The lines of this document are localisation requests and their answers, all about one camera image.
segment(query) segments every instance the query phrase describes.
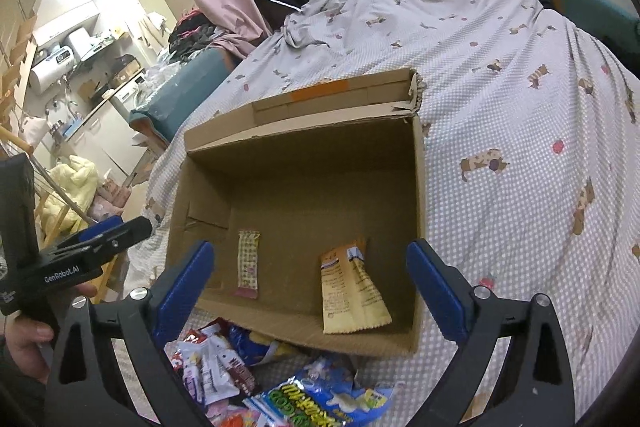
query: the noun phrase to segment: finger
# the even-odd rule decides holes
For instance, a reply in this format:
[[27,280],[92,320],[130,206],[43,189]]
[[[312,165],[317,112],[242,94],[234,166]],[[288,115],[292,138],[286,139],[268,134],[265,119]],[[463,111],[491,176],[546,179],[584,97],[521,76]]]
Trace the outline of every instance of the finger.
[[36,343],[53,338],[53,330],[44,323],[21,315],[7,324],[6,343],[15,365],[28,377],[46,383],[49,367]]
[[78,286],[76,286],[76,289],[80,292],[81,295],[84,295],[85,297],[91,298],[98,295],[98,288],[96,288],[90,282],[82,282]]

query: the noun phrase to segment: pile of clothes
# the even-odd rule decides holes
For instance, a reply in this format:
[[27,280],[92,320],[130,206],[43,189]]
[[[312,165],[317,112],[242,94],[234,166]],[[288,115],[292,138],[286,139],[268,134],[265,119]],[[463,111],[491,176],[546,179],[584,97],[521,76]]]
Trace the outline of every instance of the pile of clothes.
[[222,33],[200,10],[192,11],[178,21],[169,36],[170,62],[189,62]]

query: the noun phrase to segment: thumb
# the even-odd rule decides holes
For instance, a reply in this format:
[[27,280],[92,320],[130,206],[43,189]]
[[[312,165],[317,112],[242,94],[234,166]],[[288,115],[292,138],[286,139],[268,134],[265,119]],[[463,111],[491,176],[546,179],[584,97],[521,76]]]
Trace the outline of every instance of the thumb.
[[45,362],[38,343],[49,342],[53,338],[50,326],[34,321],[25,315],[11,318],[6,328],[6,345],[15,365],[28,377],[42,383],[47,382],[49,366]]

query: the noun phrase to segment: bed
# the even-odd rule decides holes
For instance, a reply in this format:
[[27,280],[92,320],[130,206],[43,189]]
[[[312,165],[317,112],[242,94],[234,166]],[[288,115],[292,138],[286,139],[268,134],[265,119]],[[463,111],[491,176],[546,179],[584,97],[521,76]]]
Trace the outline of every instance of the bed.
[[[154,235],[129,250],[126,289],[148,285],[164,267],[185,130],[322,79],[409,66],[426,83],[427,240],[471,284],[506,298],[553,299],[578,419],[640,324],[640,82],[538,0],[311,0],[290,14],[158,160],[144,214]],[[187,327],[210,319],[196,310]],[[480,411],[507,345],[498,343],[478,390]],[[455,349],[426,312],[414,356],[367,360],[363,380],[405,382],[377,425],[405,425]],[[259,376],[276,383],[297,364],[268,365]]]

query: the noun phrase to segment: metal screw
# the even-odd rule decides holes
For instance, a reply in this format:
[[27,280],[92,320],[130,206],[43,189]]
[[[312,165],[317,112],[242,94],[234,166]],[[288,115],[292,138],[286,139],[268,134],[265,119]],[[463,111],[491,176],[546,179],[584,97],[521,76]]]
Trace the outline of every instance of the metal screw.
[[476,286],[474,288],[474,295],[479,299],[488,299],[491,297],[491,290],[486,286]]
[[146,297],[147,293],[148,293],[147,289],[143,288],[142,286],[140,286],[140,288],[135,288],[135,289],[131,290],[131,293],[129,294],[129,296],[134,301],[142,301],[142,299],[144,299]]
[[545,294],[539,293],[538,295],[536,295],[536,302],[540,306],[546,307],[546,306],[549,306],[549,304],[551,304],[551,299],[547,297]]
[[86,304],[86,297],[76,297],[73,302],[71,302],[71,305],[74,308],[82,308],[82,306],[84,306]]

